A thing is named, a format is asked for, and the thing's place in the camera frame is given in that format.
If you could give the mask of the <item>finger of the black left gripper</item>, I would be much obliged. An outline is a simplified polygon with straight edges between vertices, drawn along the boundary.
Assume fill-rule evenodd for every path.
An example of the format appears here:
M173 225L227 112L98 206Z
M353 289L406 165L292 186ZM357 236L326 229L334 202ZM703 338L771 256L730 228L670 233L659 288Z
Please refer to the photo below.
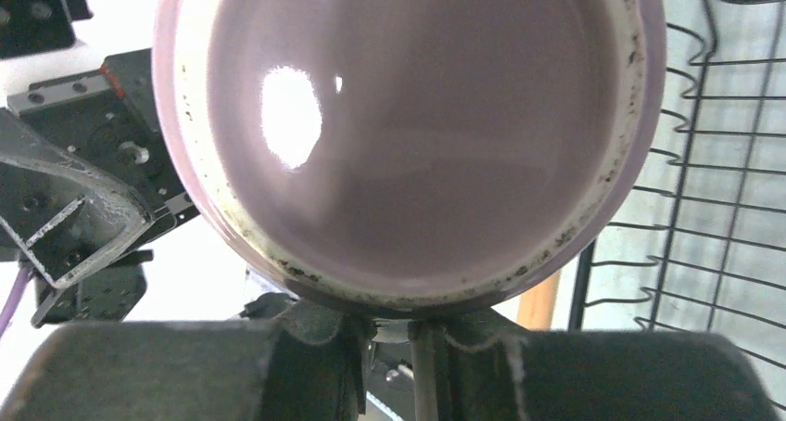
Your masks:
M117 260L154 222L144 196L1 111L1 228L65 289Z
M51 287L40 274L35 274L36 310L32 326L40 328L72 320L125 319L146 293L143 265L153 259L153 250L137 250L63 290Z

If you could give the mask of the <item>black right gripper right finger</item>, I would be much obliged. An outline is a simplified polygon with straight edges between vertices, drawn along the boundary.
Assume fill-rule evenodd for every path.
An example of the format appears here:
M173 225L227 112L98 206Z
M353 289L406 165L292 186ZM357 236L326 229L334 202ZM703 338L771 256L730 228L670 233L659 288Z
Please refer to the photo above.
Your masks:
M530 331L492 310L410 325L420 420L774 420L726 338Z

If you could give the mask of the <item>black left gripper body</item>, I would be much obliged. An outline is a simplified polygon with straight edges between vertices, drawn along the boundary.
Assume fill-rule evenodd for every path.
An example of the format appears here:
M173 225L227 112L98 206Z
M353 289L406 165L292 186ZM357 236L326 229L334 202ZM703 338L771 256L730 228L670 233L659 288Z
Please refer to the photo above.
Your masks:
M150 49L108 56L96 70L33 83L6 100L40 136L152 199L154 223L135 249L198 216L160 131Z

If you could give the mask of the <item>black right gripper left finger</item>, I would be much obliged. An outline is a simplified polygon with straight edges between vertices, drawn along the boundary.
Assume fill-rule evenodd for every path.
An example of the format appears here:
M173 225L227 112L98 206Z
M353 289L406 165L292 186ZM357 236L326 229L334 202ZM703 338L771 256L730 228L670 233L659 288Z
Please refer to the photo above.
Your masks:
M354 420L374 329L307 301L270 319L61 326L5 420Z

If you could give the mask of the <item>lilac purple mug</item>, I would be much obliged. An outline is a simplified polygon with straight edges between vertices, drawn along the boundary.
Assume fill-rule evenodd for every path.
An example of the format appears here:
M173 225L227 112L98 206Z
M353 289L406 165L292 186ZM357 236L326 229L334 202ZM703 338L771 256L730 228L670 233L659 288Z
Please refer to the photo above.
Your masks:
M663 0L159 0L162 134L252 267L389 319L507 300L628 197Z

